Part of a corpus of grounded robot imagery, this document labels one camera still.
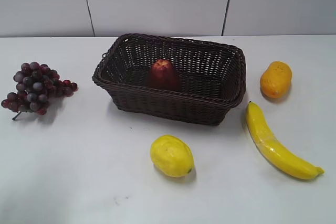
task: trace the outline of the yellow banana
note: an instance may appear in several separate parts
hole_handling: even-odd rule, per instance
[[[249,102],[246,110],[247,126],[257,148],[263,156],[283,172],[298,179],[313,179],[324,173],[286,149],[274,136],[267,125],[261,108]]]

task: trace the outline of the purple grape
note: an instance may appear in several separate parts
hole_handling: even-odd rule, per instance
[[[24,68],[29,68],[30,66],[29,66],[29,63],[23,63],[22,65],[21,65],[21,69],[24,69]]]
[[[37,102],[31,102],[29,105],[30,109],[33,111],[38,111],[41,105]]]
[[[30,68],[25,67],[25,68],[23,68],[23,69],[21,70],[21,72],[22,72],[24,75],[29,76],[29,75],[31,75],[32,70],[31,70]]]
[[[41,71],[43,74],[50,74],[51,73],[51,69],[49,67],[41,67]]]
[[[37,98],[37,101],[41,103],[45,103],[48,101],[48,97],[45,94],[40,94]]]
[[[3,100],[1,102],[1,106],[5,109],[8,109],[8,105],[9,105],[9,101],[6,99],[6,100]]]
[[[47,113],[47,109],[42,108],[42,109],[38,110],[36,113],[39,114],[39,115],[45,115]]]
[[[26,92],[27,92],[27,93],[34,93],[35,90],[33,89],[33,87],[27,87],[27,88],[26,88]]]
[[[14,92],[11,92],[7,95],[7,100],[9,102],[14,102],[14,101],[16,101],[16,99],[17,99],[17,94],[14,93]]]
[[[69,80],[64,80],[63,81],[64,86],[69,87],[71,85],[71,81]]]
[[[48,90],[43,88],[40,92],[38,92],[38,94],[45,94],[47,95],[48,94]]]
[[[63,92],[66,97],[70,97],[74,94],[70,87],[63,88]]]
[[[58,73],[57,73],[57,71],[55,69],[53,69],[53,70],[51,70],[51,74],[54,76],[54,75],[56,75]]]
[[[25,77],[23,78],[22,83],[26,86],[31,86],[33,84],[33,79],[32,77]]]
[[[54,86],[56,86],[56,87],[58,87],[60,85],[60,82],[58,81],[57,78],[52,78],[51,81],[53,82]]]
[[[36,91],[41,91],[43,89],[43,84],[41,82],[35,82],[33,84],[33,89]]]
[[[37,99],[37,94],[35,94],[35,93],[29,93],[27,95],[27,101],[28,102],[34,102],[34,101],[36,101],[36,99]]]
[[[23,83],[18,83],[16,85],[16,90],[17,91],[25,91],[25,89],[26,89],[26,86]]]
[[[40,68],[40,64],[37,63],[36,61],[33,61],[29,66],[30,66],[30,69],[33,71]]]
[[[16,94],[19,97],[19,99],[26,101],[27,93],[25,91],[18,91]]]
[[[77,91],[77,89],[78,89],[77,83],[72,82],[72,83],[71,83],[71,89],[72,89],[74,92]]]
[[[16,74],[14,75],[14,81],[22,82],[24,77],[25,77],[25,75],[21,71],[16,72]]]
[[[48,94],[47,96],[48,97],[53,97],[55,94],[56,94],[56,87],[55,86],[52,86],[50,89],[48,89]]]
[[[44,81],[46,81],[46,80],[49,80],[50,78],[44,74],[44,75],[42,76],[42,79],[43,79]]]
[[[18,109],[19,109],[20,112],[27,112],[28,111],[27,106],[23,105],[23,104],[21,104]]]
[[[56,97],[61,97],[61,96],[63,96],[64,95],[64,93],[63,93],[63,89],[62,89],[62,87],[59,87],[57,90],[56,90]]]
[[[47,88],[47,89],[51,89],[51,87],[53,86],[53,82],[51,80],[45,80],[44,81],[44,86]]]
[[[31,73],[32,77],[36,80],[39,80],[42,77],[42,72],[41,70],[35,70]]]
[[[11,110],[11,111],[13,111],[13,112],[19,112],[19,110],[18,110],[18,105],[17,105],[17,103],[16,102],[10,102],[9,104],[8,104],[8,108]]]

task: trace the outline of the apple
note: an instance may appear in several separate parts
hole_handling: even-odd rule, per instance
[[[169,60],[157,60],[151,67],[148,86],[154,89],[178,91],[181,88],[180,77]]]

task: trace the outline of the lemon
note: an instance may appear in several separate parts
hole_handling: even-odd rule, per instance
[[[194,168],[194,158],[190,148],[175,136],[163,135],[151,147],[154,165],[165,175],[183,177]]]

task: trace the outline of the white table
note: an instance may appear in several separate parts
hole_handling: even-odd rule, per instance
[[[119,111],[91,80],[115,38],[1,38],[0,100],[15,90],[21,63],[38,61],[79,84],[44,117],[0,113],[0,223],[335,223],[336,36],[199,37],[240,47],[247,92],[220,126]],[[282,103],[261,94],[274,60],[288,63]],[[242,125],[247,102],[275,135],[326,173],[300,182],[273,168]],[[172,134],[191,148],[196,173],[167,179],[150,160],[152,142]]]

